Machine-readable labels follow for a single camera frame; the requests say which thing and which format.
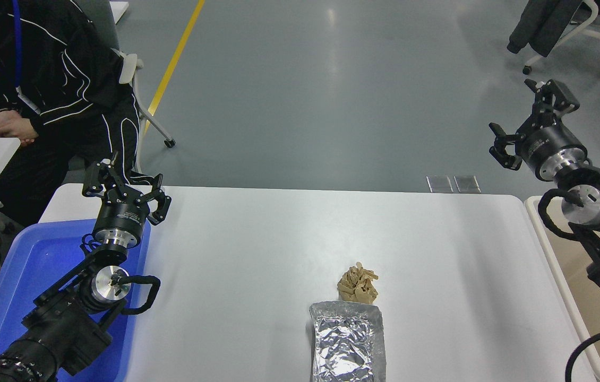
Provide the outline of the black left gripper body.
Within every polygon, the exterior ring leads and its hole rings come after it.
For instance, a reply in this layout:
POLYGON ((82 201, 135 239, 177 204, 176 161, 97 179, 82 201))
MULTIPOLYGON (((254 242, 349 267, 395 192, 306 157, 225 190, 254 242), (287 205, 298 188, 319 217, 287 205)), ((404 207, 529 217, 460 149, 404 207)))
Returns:
POLYGON ((135 237, 142 237, 149 215, 147 202, 137 203, 142 196, 143 193, 137 189, 107 190, 94 226, 94 236, 101 237, 111 230, 122 230, 135 237))

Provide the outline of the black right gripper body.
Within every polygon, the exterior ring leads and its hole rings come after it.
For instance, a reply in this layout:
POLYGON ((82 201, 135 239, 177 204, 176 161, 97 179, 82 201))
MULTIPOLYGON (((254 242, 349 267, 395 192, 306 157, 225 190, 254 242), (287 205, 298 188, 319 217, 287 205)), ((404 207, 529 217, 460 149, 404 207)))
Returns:
POLYGON ((518 129, 518 155, 533 172, 559 172, 587 159, 587 149, 563 124, 518 129))

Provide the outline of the person's left hand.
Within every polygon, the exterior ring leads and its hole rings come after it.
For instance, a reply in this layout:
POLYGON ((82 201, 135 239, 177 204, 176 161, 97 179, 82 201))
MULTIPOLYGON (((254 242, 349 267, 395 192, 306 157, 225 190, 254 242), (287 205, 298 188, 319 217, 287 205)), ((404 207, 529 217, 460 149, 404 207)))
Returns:
POLYGON ((14 119, 6 126, 6 135, 18 138, 21 147, 31 145, 39 136, 28 119, 14 119))

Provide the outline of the person's right hand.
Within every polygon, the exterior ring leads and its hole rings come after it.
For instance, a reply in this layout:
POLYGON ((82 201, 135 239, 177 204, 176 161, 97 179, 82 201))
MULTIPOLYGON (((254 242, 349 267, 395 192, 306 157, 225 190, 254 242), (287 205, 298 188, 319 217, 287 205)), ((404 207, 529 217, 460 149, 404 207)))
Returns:
POLYGON ((7 127, 9 123, 21 119, 21 114, 16 110, 4 109, 0 111, 0 128, 7 127))

